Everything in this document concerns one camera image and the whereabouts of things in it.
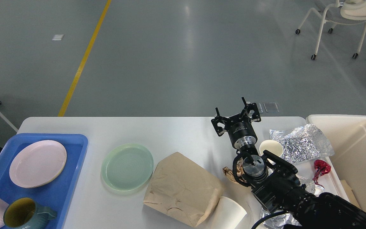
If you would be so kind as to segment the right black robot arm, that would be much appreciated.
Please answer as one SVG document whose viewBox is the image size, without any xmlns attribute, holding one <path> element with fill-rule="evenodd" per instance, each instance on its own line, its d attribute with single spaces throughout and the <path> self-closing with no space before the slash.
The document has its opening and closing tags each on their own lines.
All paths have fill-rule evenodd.
<svg viewBox="0 0 366 229">
<path fill-rule="evenodd" d="M 216 115 L 211 120 L 218 136 L 228 133 L 236 149 L 232 173 L 235 181 L 251 187 L 252 194 L 269 215 L 252 226 L 256 229 L 264 221 L 289 213 L 300 225 L 284 225 L 285 229 L 366 229 L 366 212 L 338 195 L 328 192 L 318 197 L 301 185 L 297 168 L 268 150 L 260 156 L 255 144 L 256 133 L 252 122 L 260 122 L 256 103 L 242 98 L 244 108 L 236 115 Z"/>
</svg>

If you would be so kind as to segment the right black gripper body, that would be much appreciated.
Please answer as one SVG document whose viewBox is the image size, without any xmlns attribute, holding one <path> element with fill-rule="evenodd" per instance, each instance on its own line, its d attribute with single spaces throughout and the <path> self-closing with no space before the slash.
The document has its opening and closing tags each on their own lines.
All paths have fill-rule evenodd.
<svg viewBox="0 0 366 229">
<path fill-rule="evenodd" d="M 226 124 L 231 145 L 234 149 L 241 149 L 244 146 L 255 148 L 257 142 L 256 133 L 250 122 L 242 121 L 238 115 L 230 116 Z"/>
</svg>

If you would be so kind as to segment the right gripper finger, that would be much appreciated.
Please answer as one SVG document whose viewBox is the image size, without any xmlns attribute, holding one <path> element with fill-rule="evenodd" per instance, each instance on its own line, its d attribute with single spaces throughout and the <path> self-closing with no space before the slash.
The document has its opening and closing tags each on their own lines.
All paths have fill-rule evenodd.
<svg viewBox="0 0 366 229">
<path fill-rule="evenodd" d="M 247 102 L 244 97 L 241 97 L 241 99 L 244 104 L 244 108 L 239 115 L 239 120 L 246 123 L 261 122 L 261 116 L 257 104 Z"/>
<path fill-rule="evenodd" d="M 215 132 L 220 137 L 225 132 L 227 132 L 227 129 L 231 125 L 231 119 L 227 118 L 225 116 L 221 116 L 217 107 L 215 108 L 215 112 L 216 112 L 216 115 L 211 120 L 211 122 L 212 122 L 212 125 L 213 125 L 213 128 L 214 128 Z"/>
</svg>

